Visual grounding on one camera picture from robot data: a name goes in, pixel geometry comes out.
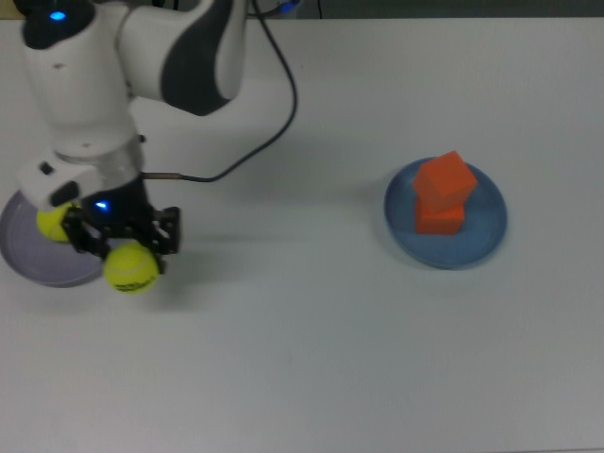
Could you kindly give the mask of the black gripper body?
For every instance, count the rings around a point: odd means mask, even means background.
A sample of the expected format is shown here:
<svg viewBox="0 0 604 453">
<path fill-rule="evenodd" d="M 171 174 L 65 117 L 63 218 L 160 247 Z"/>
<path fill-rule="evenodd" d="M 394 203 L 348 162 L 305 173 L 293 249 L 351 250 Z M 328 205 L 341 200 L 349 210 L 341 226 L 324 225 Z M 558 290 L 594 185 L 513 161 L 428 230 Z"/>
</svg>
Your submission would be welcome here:
<svg viewBox="0 0 604 453">
<path fill-rule="evenodd" d="M 152 239 L 152 207 L 143 176 L 118 188 L 94 193 L 80 200 L 86 222 L 111 238 L 131 238 L 142 244 Z"/>
</svg>

